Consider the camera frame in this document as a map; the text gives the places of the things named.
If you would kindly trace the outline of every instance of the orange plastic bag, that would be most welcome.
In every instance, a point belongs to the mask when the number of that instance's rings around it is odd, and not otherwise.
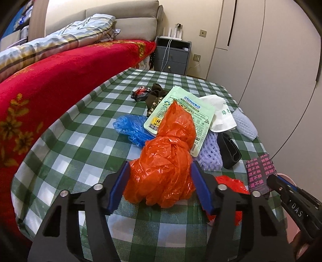
[[[195,187],[190,176],[190,149],[196,138],[192,116],[174,101],[156,138],[146,141],[139,159],[130,162],[131,175],[124,197],[131,203],[168,208],[189,199]]]

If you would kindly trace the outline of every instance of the nightstand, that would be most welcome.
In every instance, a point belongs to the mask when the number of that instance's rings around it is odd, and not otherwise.
[[[170,50],[167,45],[170,39],[167,38],[156,38],[156,53],[154,57],[154,70],[167,73],[174,73],[178,75],[186,75],[188,72],[188,63],[191,52],[191,42],[172,40],[170,43]]]

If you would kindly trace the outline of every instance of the yellow label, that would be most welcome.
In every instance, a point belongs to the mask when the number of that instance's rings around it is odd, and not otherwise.
[[[151,124],[154,126],[159,126],[161,124],[161,119],[157,118],[156,116],[152,119]]]

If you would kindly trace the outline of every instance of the headboard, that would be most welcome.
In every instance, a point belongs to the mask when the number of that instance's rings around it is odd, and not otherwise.
[[[75,21],[82,21],[93,14],[113,15],[116,18],[115,28],[121,32],[116,40],[147,40],[153,41],[156,36],[162,35],[163,6],[158,0],[141,0],[119,2],[103,6],[92,7],[69,15],[56,23],[46,27],[49,35]]]

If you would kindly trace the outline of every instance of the candy wrapper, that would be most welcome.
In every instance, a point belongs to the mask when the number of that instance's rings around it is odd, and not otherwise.
[[[132,91],[131,98],[137,102],[145,101],[147,99],[148,94],[152,91],[151,88],[141,86],[136,91]]]

